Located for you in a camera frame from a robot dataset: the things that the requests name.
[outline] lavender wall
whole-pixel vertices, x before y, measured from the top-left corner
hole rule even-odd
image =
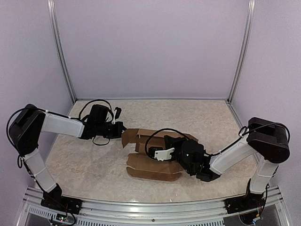
[[[291,156],[279,168],[279,185],[293,225],[301,220],[301,2],[258,0],[246,61],[234,98],[243,124],[253,116],[285,124]]]
[[[228,97],[248,0],[56,0],[78,98]]]
[[[17,151],[5,134],[7,119],[27,103],[59,113],[71,108],[45,0],[0,1],[0,97],[0,224],[13,225],[32,179],[16,165]],[[44,158],[54,138],[41,137]]]

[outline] metal rail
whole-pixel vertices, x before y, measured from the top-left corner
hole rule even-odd
[[[71,98],[72,103],[74,104],[76,102],[76,95],[75,95],[74,88],[72,86],[72,82],[71,82],[69,72],[67,69],[67,65],[66,65],[65,56],[63,53],[63,47],[62,47],[62,43],[61,43],[61,39],[60,39],[60,33],[58,30],[57,18],[56,18],[56,13],[55,13],[55,2],[54,2],[54,0],[47,0],[47,3],[48,3],[50,22],[51,22],[53,36],[55,39],[55,46],[56,46],[58,58],[60,60],[60,64],[62,67],[63,76],[64,76],[64,79],[65,79],[65,82],[67,85],[69,96]]]
[[[234,80],[232,83],[232,87],[230,90],[229,98],[228,101],[231,104],[233,101],[233,97],[235,95],[238,81],[241,75],[241,71],[244,65],[245,57],[246,57],[246,51],[248,48],[248,43],[249,43],[249,38],[250,38],[250,33],[251,33],[251,27],[252,27],[252,21],[253,21],[253,16],[254,16],[254,8],[255,8],[255,0],[249,0],[249,8],[248,8],[248,13],[247,13],[247,18],[246,18],[246,26],[245,26],[245,32],[244,32],[244,37],[243,37],[243,43],[240,49],[240,54],[239,54],[239,59],[238,59],[238,64],[236,67],[235,71],[235,76]]]
[[[28,188],[23,200],[22,214],[31,214],[44,218],[51,218],[62,212],[51,210],[40,205],[42,191],[36,188]],[[174,225],[208,226],[223,225],[225,217],[234,216],[227,214],[224,198],[196,202],[178,203],[127,203],[82,199],[82,209],[76,215],[77,225],[80,226],[129,226],[129,225]],[[282,196],[278,187],[269,188],[266,206],[282,202]]]

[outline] metal corner post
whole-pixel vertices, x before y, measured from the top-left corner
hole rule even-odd
[[[74,104],[77,99],[76,99],[75,91],[72,86],[72,82],[71,82],[71,79],[70,79],[70,76],[68,73],[68,69],[67,69],[67,65],[66,65],[66,61],[65,61],[65,57],[64,57],[64,53],[63,53],[63,47],[62,47],[62,43],[61,43],[61,39],[60,39],[60,33],[58,30],[57,18],[56,18],[56,14],[55,14],[55,2],[54,2],[54,0],[47,0],[47,3],[48,3],[50,22],[51,22],[51,26],[52,26],[53,36],[55,39],[55,45],[56,45],[58,58],[60,60],[60,64],[62,67],[63,76],[64,76],[64,79],[65,79],[65,82],[67,85],[69,96],[71,98],[72,103]]]
[[[242,67],[243,67],[243,64],[245,61],[246,51],[248,48],[252,21],[253,21],[253,16],[254,16],[254,9],[255,9],[255,0],[249,0],[249,7],[248,7],[247,18],[246,18],[246,26],[245,26],[245,32],[244,32],[244,37],[243,37],[243,43],[241,45],[238,64],[237,64],[236,71],[235,71],[235,77],[234,77],[234,80],[233,80],[233,83],[231,86],[231,90],[230,90],[230,94],[229,94],[229,98],[228,98],[229,104],[231,104],[233,101],[233,97],[235,95],[239,77],[241,75]]]

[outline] marble table surface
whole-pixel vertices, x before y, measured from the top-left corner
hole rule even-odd
[[[77,117],[87,101],[78,101],[70,116]],[[121,107],[120,121],[127,128],[174,128],[199,139],[208,153],[218,152],[238,137],[238,126],[224,101],[208,100],[114,100]],[[92,104],[82,115],[89,113]],[[95,142],[106,142],[102,137]],[[222,198],[246,191],[256,164],[252,156],[227,170],[219,179],[203,182],[185,172],[174,182],[132,178],[126,172],[129,153],[121,139],[107,146],[91,140],[59,135],[46,165],[63,194],[116,202],[186,202]]]

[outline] brown cardboard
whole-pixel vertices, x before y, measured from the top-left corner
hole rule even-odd
[[[175,161],[157,161],[149,158],[144,150],[146,140],[156,130],[151,129],[127,129],[122,134],[121,143],[125,147],[129,143],[136,143],[135,151],[127,160],[127,173],[132,177],[146,178],[153,180],[175,181],[181,176],[183,168]],[[180,134],[169,131],[162,131],[156,134],[148,143],[147,147],[156,146],[165,148],[164,136],[182,137]],[[185,134],[189,138],[198,141],[194,136]]]
[[[127,160],[127,173],[136,178],[175,181],[183,168],[177,162],[157,161],[145,154],[131,153]]]

